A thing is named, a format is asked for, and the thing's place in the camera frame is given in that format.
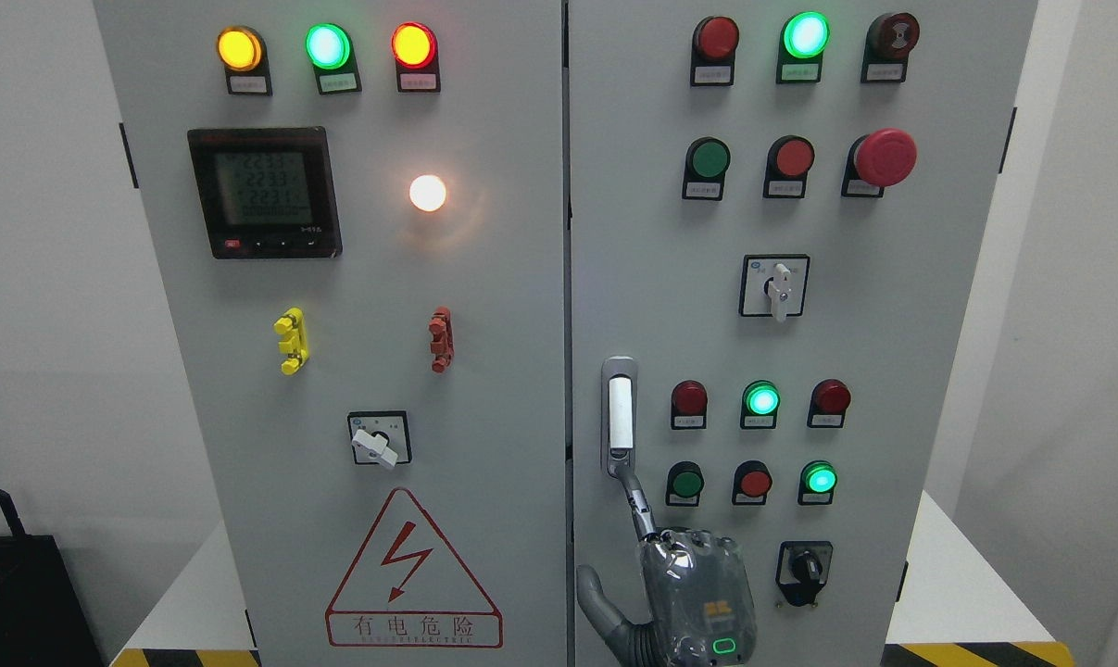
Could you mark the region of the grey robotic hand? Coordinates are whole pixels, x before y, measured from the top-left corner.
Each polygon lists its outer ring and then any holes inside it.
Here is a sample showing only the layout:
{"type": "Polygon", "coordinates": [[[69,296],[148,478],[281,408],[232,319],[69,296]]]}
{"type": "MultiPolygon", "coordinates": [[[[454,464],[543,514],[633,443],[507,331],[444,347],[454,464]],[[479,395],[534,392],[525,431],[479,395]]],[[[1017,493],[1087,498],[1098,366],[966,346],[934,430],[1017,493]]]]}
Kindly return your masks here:
{"type": "Polygon", "coordinates": [[[609,471],[631,504],[651,621],[632,623],[593,566],[576,570],[577,603],[622,666],[735,666],[754,659],[754,598],[739,544],[705,528],[659,528],[631,466],[609,471]]]}

